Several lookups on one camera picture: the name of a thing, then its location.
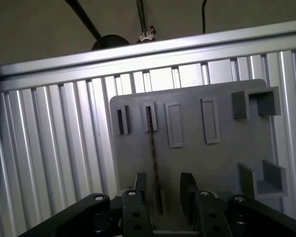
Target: black pole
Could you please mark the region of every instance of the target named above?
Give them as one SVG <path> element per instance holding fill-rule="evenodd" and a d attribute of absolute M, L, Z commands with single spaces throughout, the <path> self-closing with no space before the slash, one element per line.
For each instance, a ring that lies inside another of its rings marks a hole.
<path fill-rule="evenodd" d="M 66 3 L 69 4 L 69 6 L 74 10 L 74 12 L 77 14 L 77 16 L 80 18 L 80 20 L 83 22 L 83 24 L 86 26 L 86 28 L 89 30 L 89 32 L 94 36 L 97 43 L 102 47 L 105 48 L 106 44 L 98 32 L 97 28 L 93 25 L 92 21 L 88 17 L 88 15 L 83 10 L 82 6 L 78 2 L 78 0 L 65 0 Z"/>
<path fill-rule="evenodd" d="M 144 9 L 143 0 L 137 0 L 136 3 L 137 3 L 140 26 L 142 28 L 143 33 L 146 34 L 147 25 L 146 25 L 146 19 L 145 19 L 145 9 Z"/>

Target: black wire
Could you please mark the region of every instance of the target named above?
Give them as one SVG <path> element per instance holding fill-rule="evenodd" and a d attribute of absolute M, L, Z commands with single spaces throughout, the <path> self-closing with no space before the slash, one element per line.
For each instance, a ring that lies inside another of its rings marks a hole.
<path fill-rule="evenodd" d="M 203 34 L 206 31 L 206 22 L 205 22 L 205 5 L 206 5 L 207 0 L 203 0 L 202 4 L 202 27 L 203 27 Z"/>
<path fill-rule="evenodd" d="M 144 9 L 143 0 L 137 0 L 136 3 L 137 3 L 140 26 L 142 28 L 143 33 L 146 33 L 147 25 L 146 25 L 146 19 L 145 19 L 145 9 Z"/>

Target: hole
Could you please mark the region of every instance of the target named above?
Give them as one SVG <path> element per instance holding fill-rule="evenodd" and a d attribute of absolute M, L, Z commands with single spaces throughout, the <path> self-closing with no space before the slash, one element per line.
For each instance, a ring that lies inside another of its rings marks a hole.
<path fill-rule="evenodd" d="M 118 119 L 118 126 L 119 126 L 119 134 L 124 134 L 122 110 L 117 110 L 117 119 Z"/>
<path fill-rule="evenodd" d="M 219 226 L 213 226 L 212 229 L 216 232 L 220 232 L 221 228 Z"/>
<path fill-rule="evenodd" d="M 127 193 L 128 193 L 128 195 L 135 195 L 136 194 L 136 191 L 135 190 L 130 190 Z"/>
<path fill-rule="evenodd" d="M 100 201 L 100 200 L 103 199 L 103 196 L 95 196 L 94 199 L 95 199 L 96 201 Z"/>
<path fill-rule="evenodd" d="M 134 229 L 135 229 L 136 231 L 140 230 L 141 228 L 142 228 L 141 225 L 134 225 Z"/>

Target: screw head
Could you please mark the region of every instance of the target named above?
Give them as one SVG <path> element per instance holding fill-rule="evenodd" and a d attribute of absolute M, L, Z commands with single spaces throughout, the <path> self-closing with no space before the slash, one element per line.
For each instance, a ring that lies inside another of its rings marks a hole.
<path fill-rule="evenodd" d="M 243 202 L 245 199 L 243 197 L 235 197 L 235 200 L 238 202 Z"/>
<path fill-rule="evenodd" d="M 201 195 L 204 196 L 204 197 L 206 197 L 206 196 L 209 195 L 209 193 L 208 193 L 208 192 L 204 192 L 204 191 L 202 191 L 202 192 L 201 192 Z"/>
<path fill-rule="evenodd" d="M 100 200 L 103 199 L 103 196 L 96 196 L 94 199 L 95 199 L 96 201 L 100 201 Z"/>

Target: gray plastic tab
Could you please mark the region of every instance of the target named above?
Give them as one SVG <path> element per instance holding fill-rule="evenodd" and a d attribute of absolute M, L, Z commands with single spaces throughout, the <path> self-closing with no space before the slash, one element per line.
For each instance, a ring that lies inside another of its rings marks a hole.
<path fill-rule="evenodd" d="M 169 147 L 177 148 L 183 146 L 182 127 L 180 119 L 180 106 L 178 102 L 164 105 L 166 110 Z"/>
<path fill-rule="evenodd" d="M 126 105 L 117 110 L 117 118 L 118 118 L 120 135 L 130 133 L 127 113 L 128 113 L 128 107 Z"/>
<path fill-rule="evenodd" d="M 233 115 L 235 119 L 249 118 L 249 99 L 255 98 L 259 116 L 281 115 L 278 87 L 249 89 L 234 92 L 232 96 Z"/>
<path fill-rule="evenodd" d="M 156 111 L 154 107 L 154 102 L 143 102 L 143 119 L 144 119 L 144 130 L 145 132 L 149 132 L 149 125 L 148 125 L 148 117 L 147 117 L 147 107 L 151 109 L 151 118 L 152 118 L 152 129 L 157 131 L 157 120 L 156 120 Z"/>
<path fill-rule="evenodd" d="M 206 144 L 221 142 L 216 98 L 201 99 L 201 109 Z"/>
<path fill-rule="evenodd" d="M 248 166 L 239 164 L 240 187 L 243 194 L 253 198 L 287 197 L 286 170 L 268 160 L 262 161 L 264 179 L 257 180 L 256 173 Z"/>

